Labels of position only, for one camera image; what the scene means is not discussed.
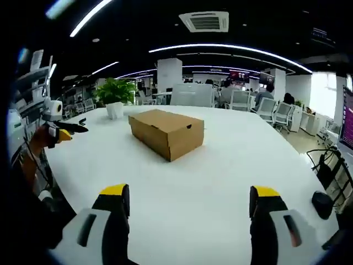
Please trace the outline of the person's left hand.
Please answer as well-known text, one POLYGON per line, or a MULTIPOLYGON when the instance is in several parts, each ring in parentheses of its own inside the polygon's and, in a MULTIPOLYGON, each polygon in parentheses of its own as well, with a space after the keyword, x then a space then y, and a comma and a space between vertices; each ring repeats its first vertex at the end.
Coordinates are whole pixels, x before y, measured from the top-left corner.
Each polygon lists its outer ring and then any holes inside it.
POLYGON ((36 132, 32 136, 29 147, 33 155, 39 157, 43 148, 48 147, 51 142, 51 135, 46 125, 42 125, 37 128, 36 132))

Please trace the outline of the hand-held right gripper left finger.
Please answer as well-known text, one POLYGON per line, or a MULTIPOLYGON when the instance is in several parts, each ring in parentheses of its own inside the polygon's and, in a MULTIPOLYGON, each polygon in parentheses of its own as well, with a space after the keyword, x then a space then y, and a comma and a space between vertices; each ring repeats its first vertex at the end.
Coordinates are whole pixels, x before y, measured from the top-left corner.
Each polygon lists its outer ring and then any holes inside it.
POLYGON ((129 185, 106 187, 63 228, 50 257, 56 264, 130 264, 129 217, 129 185))

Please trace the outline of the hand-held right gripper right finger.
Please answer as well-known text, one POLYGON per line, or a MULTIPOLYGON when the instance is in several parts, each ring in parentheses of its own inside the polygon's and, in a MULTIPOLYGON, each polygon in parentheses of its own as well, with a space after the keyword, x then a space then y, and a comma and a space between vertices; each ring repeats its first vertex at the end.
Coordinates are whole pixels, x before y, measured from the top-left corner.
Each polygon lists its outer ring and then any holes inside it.
POLYGON ((251 264, 315 264, 323 255, 316 231, 272 188, 249 194, 251 264))

